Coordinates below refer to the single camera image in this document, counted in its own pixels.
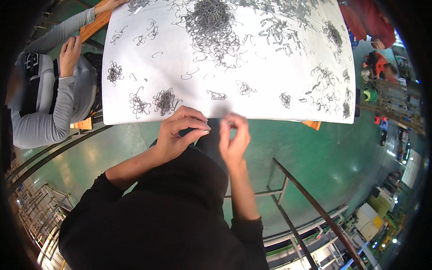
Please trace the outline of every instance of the fingers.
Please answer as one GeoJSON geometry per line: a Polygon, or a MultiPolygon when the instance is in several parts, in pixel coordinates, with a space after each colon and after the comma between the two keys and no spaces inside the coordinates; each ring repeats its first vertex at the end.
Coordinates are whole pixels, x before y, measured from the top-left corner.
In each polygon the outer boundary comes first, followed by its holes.
{"type": "Polygon", "coordinates": [[[227,149],[229,146],[229,130],[231,127],[225,119],[221,119],[219,124],[219,149],[227,149]]]}
{"type": "Polygon", "coordinates": [[[188,134],[184,135],[180,140],[178,140],[178,143],[180,143],[180,145],[183,149],[186,149],[186,147],[189,144],[198,140],[202,136],[207,135],[208,133],[209,133],[208,130],[195,129],[195,130],[189,132],[188,134]]]}
{"type": "Polygon", "coordinates": [[[206,123],[208,119],[203,115],[202,112],[195,110],[194,108],[186,107],[184,105],[180,106],[175,113],[168,119],[170,119],[170,122],[174,122],[176,120],[185,118],[185,117],[191,117],[196,118],[198,120],[203,121],[206,123]]]}
{"type": "Polygon", "coordinates": [[[82,45],[83,43],[81,42],[81,36],[80,35],[77,35],[77,36],[75,36],[75,44],[74,44],[74,47],[77,49],[77,48],[79,48],[80,50],[81,50],[81,45],[82,45]]]}
{"type": "Polygon", "coordinates": [[[240,140],[241,141],[246,141],[247,139],[250,140],[249,125],[245,117],[242,117],[237,114],[227,114],[224,117],[224,120],[226,120],[228,123],[232,123],[233,126],[237,128],[237,134],[235,135],[233,140],[234,143],[240,140]]]}
{"type": "Polygon", "coordinates": [[[69,39],[63,44],[63,46],[61,46],[61,50],[60,53],[64,53],[66,52],[67,49],[67,45],[69,44],[69,39]]]}
{"type": "Polygon", "coordinates": [[[74,45],[75,45],[75,37],[70,37],[69,38],[69,44],[67,45],[67,49],[72,50],[74,45]]]}
{"type": "Polygon", "coordinates": [[[180,120],[169,123],[168,130],[171,134],[174,135],[183,129],[187,129],[188,127],[197,128],[200,130],[211,130],[211,128],[203,121],[193,119],[191,117],[182,118],[180,120]]]}

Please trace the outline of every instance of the hand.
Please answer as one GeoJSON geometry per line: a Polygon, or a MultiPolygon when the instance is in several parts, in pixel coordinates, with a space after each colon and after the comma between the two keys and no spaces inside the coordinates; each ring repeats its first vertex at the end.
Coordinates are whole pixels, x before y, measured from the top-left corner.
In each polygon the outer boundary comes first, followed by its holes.
{"type": "Polygon", "coordinates": [[[81,55],[81,36],[70,37],[60,51],[60,77],[73,75],[73,69],[81,55]]]}
{"type": "Polygon", "coordinates": [[[227,114],[220,121],[219,134],[220,155],[225,161],[228,170],[236,168],[244,162],[243,153],[251,141],[247,119],[237,114],[227,114]],[[237,134],[232,140],[229,138],[231,128],[237,129],[237,134]]]}
{"type": "Polygon", "coordinates": [[[95,15],[98,15],[107,10],[112,10],[119,5],[128,2],[129,0],[107,0],[103,5],[95,7],[95,15]]]}
{"type": "Polygon", "coordinates": [[[189,144],[209,133],[211,128],[206,124],[207,121],[200,111],[186,106],[178,108],[171,117],[161,123],[153,151],[155,158],[160,164],[177,158],[189,144]],[[188,127],[196,129],[181,137],[178,132],[188,127]]]}
{"type": "Polygon", "coordinates": [[[377,39],[377,38],[374,38],[372,40],[371,45],[372,45],[372,47],[374,47],[377,50],[384,50],[385,49],[384,43],[382,43],[382,41],[377,39]]]}

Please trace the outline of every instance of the green epoxy floor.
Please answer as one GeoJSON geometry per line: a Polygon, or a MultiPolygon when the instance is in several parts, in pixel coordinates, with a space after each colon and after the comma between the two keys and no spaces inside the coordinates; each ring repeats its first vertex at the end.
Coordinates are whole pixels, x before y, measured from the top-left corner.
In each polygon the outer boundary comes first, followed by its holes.
{"type": "MultiPolygon", "coordinates": [[[[67,5],[62,9],[67,7],[69,14],[83,10],[75,3],[68,5],[73,5],[73,11],[67,5]]],[[[104,43],[105,33],[98,34],[96,39],[104,43]]],[[[356,81],[361,90],[364,89],[359,76],[362,59],[372,50],[370,44],[361,42],[354,51],[356,81]]],[[[392,56],[391,50],[385,50],[384,54],[392,56]]],[[[53,50],[50,55],[56,57],[58,52],[53,50]]],[[[319,131],[290,121],[250,120],[252,139],[245,158],[254,190],[265,191],[268,181],[273,189],[281,187],[283,174],[271,161],[275,157],[326,211],[342,203],[347,203],[348,211],[352,211],[366,198],[371,187],[381,182],[397,164],[387,154],[387,150],[393,150],[391,143],[386,148],[378,145],[381,130],[373,123],[373,117],[373,113],[361,111],[352,125],[323,122],[319,131]]],[[[32,181],[37,186],[49,183],[69,192],[78,202],[106,169],[145,151],[156,139],[159,126],[160,122],[114,126],[54,158],[32,175],[32,181]]],[[[23,150],[22,157],[28,159],[41,149],[23,150]]],[[[264,236],[288,229],[271,197],[259,197],[257,202],[263,217],[264,236]]],[[[292,184],[288,184],[282,206],[295,226],[319,216],[292,184]]],[[[230,202],[225,203],[224,211],[229,222],[230,202]]]]}

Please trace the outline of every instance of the metal rack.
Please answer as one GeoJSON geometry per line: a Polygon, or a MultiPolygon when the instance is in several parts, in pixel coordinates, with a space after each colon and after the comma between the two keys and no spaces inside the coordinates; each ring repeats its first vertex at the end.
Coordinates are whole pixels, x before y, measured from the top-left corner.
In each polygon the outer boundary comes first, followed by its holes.
{"type": "Polygon", "coordinates": [[[17,190],[18,216],[32,242],[50,260],[58,246],[65,213],[72,211],[74,203],[70,194],[61,193],[48,184],[34,190],[33,185],[17,190]]]}
{"type": "Polygon", "coordinates": [[[356,107],[378,113],[425,135],[420,108],[408,102],[411,95],[420,96],[417,90],[391,81],[371,79],[369,82],[376,88],[378,101],[376,104],[356,104],[356,107]]]}

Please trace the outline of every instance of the person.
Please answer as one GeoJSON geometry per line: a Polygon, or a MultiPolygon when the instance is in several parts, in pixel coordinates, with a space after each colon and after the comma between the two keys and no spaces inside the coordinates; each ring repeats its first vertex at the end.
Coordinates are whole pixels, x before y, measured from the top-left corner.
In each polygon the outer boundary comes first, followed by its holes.
{"type": "Polygon", "coordinates": [[[365,76],[370,77],[373,75],[374,78],[378,77],[397,83],[397,68],[392,63],[389,63],[381,53],[376,51],[366,56],[366,62],[363,63],[361,74],[364,79],[366,79],[365,76]]]}
{"type": "Polygon", "coordinates": [[[353,49],[366,35],[372,37],[371,45],[377,50],[390,48],[395,42],[394,27],[374,0],[349,0],[339,5],[348,28],[353,49]]]}
{"type": "Polygon", "coordinates": [[[100,110],[101,59],[81,55],[81,37],[72,35],[127,0],[107,0],[55,26],[18,56],[7,85],[13,143],[20,148],[58,143],[69,135],[71,123],[100,110]],[[65,39],[59,59],[47,55],[65,39]]]}
{"type": "Polygon", "coordinates": [[[66,262],[74,270],[268,269],[243,157],[250,140],[244,117],[219,122],[181,106],[147,151],[106,170],[63,221],[66,262]],[[231,229],[222,210],[228,175],[231,229]]]}

